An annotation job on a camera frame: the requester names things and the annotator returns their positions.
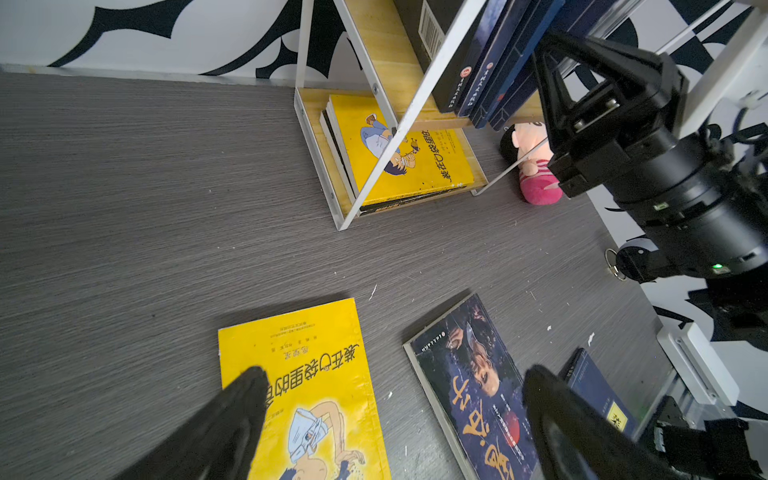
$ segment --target barcode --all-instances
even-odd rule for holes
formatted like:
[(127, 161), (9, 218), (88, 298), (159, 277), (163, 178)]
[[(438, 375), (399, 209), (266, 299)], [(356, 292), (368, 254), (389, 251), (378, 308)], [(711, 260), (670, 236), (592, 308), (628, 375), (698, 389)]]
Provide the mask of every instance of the barcode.
[(445, 40), (445, 34), (432, 13), (427, 0), (422, 3), (422, 17), (419, 19), (419, 37), (422, 38), (424, 48), (429, 57), (434, 60), (440, 46)]

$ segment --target blue book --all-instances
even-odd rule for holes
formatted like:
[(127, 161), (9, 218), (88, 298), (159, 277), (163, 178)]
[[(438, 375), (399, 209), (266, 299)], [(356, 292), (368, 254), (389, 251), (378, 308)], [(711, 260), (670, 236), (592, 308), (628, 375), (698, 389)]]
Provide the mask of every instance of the blue book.
[(627, 437), (632, 437), (636, 426), (634, 417), (608, 385), (587, 350), (579, 349), (576, 352), (574, 361), (565, 376), (565, 382), (618, 431), (623, 432)]
[(523, 380), (478, 296), (403, 347), (465, 478), (528, 480), (538, 456)]
[(531, 0), (509, 0), (504, 6), (504, 11), (499, 15), (496, 26), (490, 34), (491, 40), (485, 44), (475, 66), (474, 80), (465, 90), (455, 110), (459, 117), (466, 117), (472, 111), (472, 107), (475, 106), (485, 84), (491, 79), (493, 69), (512, 39), (512, 35), (523, 18), (525, 9), (530, 3)]
[(531, 57), (536, 44), (544, 36), (564, 3), (565, 0), (533, 0), (528, 6), (521, 27), (504, 50), (491, 83), (483, 89), (480, 99), (469, 115), (476, 128), (483, 128), (488, 123), (491, 113), (504, 98), (504, 93)]
[[(583, 38), (605, 15), (616, 0), (570, 0), (554, 17), (551, 28), (567, 31)], [(517, 78), (504, 95), (504, 101), (491, 114), (488, 121), (494, 130), (501, 130), (507, 120), (536, 92), (538, 84), (534, 74), (533, 61), (528, 60)]]

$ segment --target wall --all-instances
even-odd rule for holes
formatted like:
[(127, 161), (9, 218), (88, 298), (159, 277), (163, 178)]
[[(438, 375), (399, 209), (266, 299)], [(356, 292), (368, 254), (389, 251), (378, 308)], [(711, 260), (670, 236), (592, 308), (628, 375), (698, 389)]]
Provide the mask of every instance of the wall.
[[(0, 63), (293, 78), (301, 0), (0, 4)], [(366, 84), (333, 0), (316, 0), (307, 79)]]
[[(715, 0), (646, 0), (609, 39), (655, 51), (716, 3)], [(723, 50), (748, 13), (746, 5), (731, 3), (679, 41), (677, 47), (673, 47), (670, 55), (688, 78), (691, 87)], [(565, 84), (571, 96), (577, 99), (600, 80), (580, 66), (566, 77)], [(723, 100), (713, 111), (710, 124), (716, 125), (722, 137), (726, 137), (733, 133), (737, 113), (735, 104)], [(764, 123), (766, 119), (768, 104), (750, 111), (741, 128), (762, 125), (768, 131)], [(741, 158), (746, 147), (737, 144), (735, 151), (737, 157)], [(630, 216), (618, 208), (605, 187), (595, 188), (588, 195), (618, 246), (643, 234)], [(712, 338), (712, 318), (687, 301), (689, 290), (705, 287), (702, 279), (689, 276), (659, 279), (642, 285), (662, 322), (677, 325), (678, 321), (669, 315), (687, 317), (699, 325), (707, 338)], [(737, 414), (761, 415), (761, 412), (768, 412), (768, 353), (743, 341), (713, 342), (712, 345), (740, 387), (740, 404), (734, 409)], [(761, 412), (750, 410), (750, 407)]]

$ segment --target book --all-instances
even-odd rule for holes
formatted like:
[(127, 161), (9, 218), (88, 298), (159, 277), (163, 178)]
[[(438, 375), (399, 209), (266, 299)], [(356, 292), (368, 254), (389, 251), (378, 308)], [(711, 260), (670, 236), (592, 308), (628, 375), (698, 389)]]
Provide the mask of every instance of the book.
[[(339, 159), (348, 174), (353, 197), (357, 198), (392, 133), (383, 123), (383, 115), (373, 97), (330, 95), (326, 112)], [(332, 142), (333, 139), (329, 139), (333, 150)], [(472, 167), (456, 131), (409, 132), (363, 206), (381, 206), (395, 200), (402, 204), (463, 188), (474, 181)]]
[(528, 480), (538, 457), (522, 377), (471, 295), (405, 345), (464, 477)]
[(501, 58), (504, 49), (512, 39), (525, 9), (531, 3), (531, 0), (509, 0), (502, 13), (499, 15), (488, 42), (480, 54), (480, 59), (475, 66), (475, 74), (472, 75), (472, 81), (462, 94), (462, 99), (457, 105), (456, 114), (459, 117), (466, 117), (475, 106), (475, 102), (480, 97), (483, 87), (491, 79), (493, 69), (496, 67), (499, 58)]
[(619, 432), (632, 437), (636, 425), (634, 417), (608, 385), (587, 350), (577, 350), (564, 380), (571, 390), (612, 423)]
[(270, 381), (249, 478), (391, 478), (354, 299), (221, 329), (219, 357), (223, 387)]
[(565, 0), (532, 0), (488, 86), (483, 89), (469, 115), (476, 128), (483, 128), (488, 123), (491, 113), (504, 98), (507, 89), (531, 57), (536, 44), (564, 3)]
[[(567, 31), (583, 38), (599, 25), (618, 26), (626, 18), (630, 9), (626, 0), (571, 0), (552, 21), (552, 29)], [(518, 76), (507, 89), (503, 101), (491, 114), (488, 121), (494, 130), (501, 130), (523, 104), (536, 92), (538, 83), (534, 74), (533, 61), (528, 60)]]
[(355, 192), (352, 190), (352, 184), (349, 182), (349, 172), (346, 169), (346, 163), (341, 160), (342, 152), (339, 148), (336, 134), (333, 133), (333, 130), (330, 127), (327, 110), (320, 112), (320, 127), (323, 129), (323, 134), (328, 140), (328, 146), (331, 149), (331, 155), (333, 155), (333, 161), (336, 163), (336, 169), (339, 171), (339, 176), (341, 176), (341, 180), (344, 183), (346, 194), (349, 195), (350, 199), (357, 198)]
[[(463, 0), (395, 0), (402, 25), (424, 72), (442, 46), (445, 33), (462, 3)], [(488, 0), (485, 3), (445, 67), (432, 90), (432, 97), (442, 113), (456, 108), (462, 92), (472, 80), (480, 52), (505, 3), (506, 0)]]

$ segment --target gray desk surface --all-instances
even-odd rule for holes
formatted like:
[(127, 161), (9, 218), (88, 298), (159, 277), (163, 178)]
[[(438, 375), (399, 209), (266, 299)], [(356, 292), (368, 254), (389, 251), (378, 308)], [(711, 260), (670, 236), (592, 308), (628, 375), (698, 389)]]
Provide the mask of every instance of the gray desk surface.
[(0, 108), (0, 477), (119, 472), (220, 390), (217, 329), (348, 296), (394, 478), (460, 475), (401, 345), (468, 291), (522, 371), (594, 333), (637, 416), (670, 371), (586, 197), (511, 175), (337, 233), (291, 89), (0, 74)]

